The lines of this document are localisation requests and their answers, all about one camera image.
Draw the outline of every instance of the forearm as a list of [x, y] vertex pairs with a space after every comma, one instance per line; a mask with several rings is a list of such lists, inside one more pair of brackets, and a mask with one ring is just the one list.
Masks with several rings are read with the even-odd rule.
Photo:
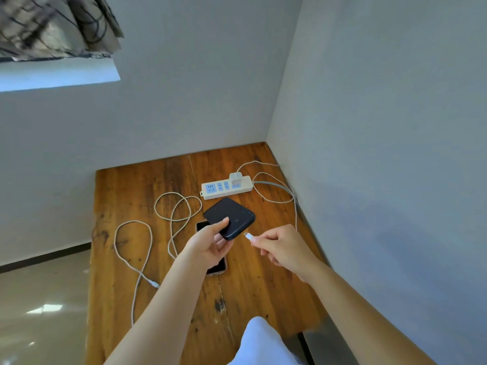
[[179, 364], [205, 272], [183, 251], [106, 364]]
[[325, 264], [313, 267], [309, 282], [360, 365], [434, 364]]

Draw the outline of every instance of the smartphone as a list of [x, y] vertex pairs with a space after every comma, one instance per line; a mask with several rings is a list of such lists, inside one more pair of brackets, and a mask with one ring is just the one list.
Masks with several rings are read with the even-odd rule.
[[[196, 223], [196, 232], [202, 230], [205, 226], [210, 225], [209, 221], [200, 221]], [[213, 268], [209, 268], [206, 271], [207, 276], [216, 276], [218, 274], [223, 273], [227, 269], [227, 258], [223, 258], [220, 260], [218, 264], [216, 264]]]
[[253, 212], [228, 197], [215, 203], [203, 213], [203, 216], [211, 224], [218, 223], [227, 216], [230, 218], [228, 226], [220, 231], [227, 241], [234, 239], [255, 221]]

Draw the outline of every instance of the wood grain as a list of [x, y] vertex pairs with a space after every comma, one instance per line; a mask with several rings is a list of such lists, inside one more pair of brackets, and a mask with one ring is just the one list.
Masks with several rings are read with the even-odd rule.
[[[130, 220], [145, 221], [151, 226], [154, 246], [145, 273], [161, 282], [172, 265], [172, 258], [167, 254], [169, 222], [154, 213], [155, 199], [169, 191], [185, 196], [198, 195], [201, 183], [227, 178], [241, 164], [254, 159], [276, 163], [267, 144], [256, 143], [103, 169], [96, 173], [87, 364], [102, 364], [131, 326], [131, 302], [137, 274], [115, 255], [113, 233], [116, 227]], [[254, 163], [241, 171], [251, 176], [265, 171], [284, 180], [278, 167]], [[263, 184], [256, 187], [269, 199], [290, 198], [277, 187]], [[249, 228], [254, 235], [286, 223], [294, 224], [292, 202], [265, 202], [256, 192], [231, 198], [256, 214], [256, 221]], [[157, 205], [158, 212], [169, 217], [177, 201], [175, 195], [165, 196]], [[217, 201], [203, 201], [203, 209]], [[195, 199], [190, 204], [193, 211], [199, 206]], [[175, 217], [187, 215], [186, 203], [182, 202]], [[203, 219], [201, 211], [177, 236], [178, 251], [194, 233], [195, 223]], [[175, 230], [181, 225], [174, 223]], [[298, 230], [313, 252], [320, 256], [311, 231], [301, 218]], [[117, 246], [120, 254], [140, 269], [149, 247], [149, 230], [138, 223], [126, 225], [118, 233]], [[155, 289], [142, 281], [135, 306], [136, 319], [154, 294]], [[247, 322], [257, 315], [266, 318], [283, 337], [287, 337], [317, 326], [326, 312], [308, 285], [261, 257], [259, 250], [239, 236], [228, 254], [228, 270], [204, 280], [181, 364], [227, 364], [240, 345]]]

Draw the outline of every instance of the baseboard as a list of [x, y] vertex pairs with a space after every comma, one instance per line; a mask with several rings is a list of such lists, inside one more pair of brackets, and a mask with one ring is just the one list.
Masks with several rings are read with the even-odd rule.
[[91, 248], [91, 240], [88, 239], [88, 240], [82, 241], [82, 242], [74, 244], [74, 245], [61, 247], [60, 249], [53, 249], [53, 250], [47, 251], [46, 253], [43, 253], [42, 255], [32, 256], [30, 258], [26, 258], [26, 259], [23, 259], [20, 261], [13, 261], [13, 262], [1, 265], [0, 266], [0, 274], [7, 272], [7, 271], [25, 268], [27, 266], [40, 264], [42, 262], [46, 262], [49, 260], [54, 260], [57, 258], [63, 258], [64, 256], [73, 255], [74, 253], [87, 251], [90, 248]]

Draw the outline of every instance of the left hand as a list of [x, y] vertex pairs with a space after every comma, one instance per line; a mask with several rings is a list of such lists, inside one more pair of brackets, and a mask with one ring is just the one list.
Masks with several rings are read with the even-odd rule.
[[233, 246], [233, 240], [227, 241], [220, 234], [228, 222], [226, 217], [219, 223], [204, 227], [189, 239], [182, 253], [202, 261], [207, 270], [213, 268]]

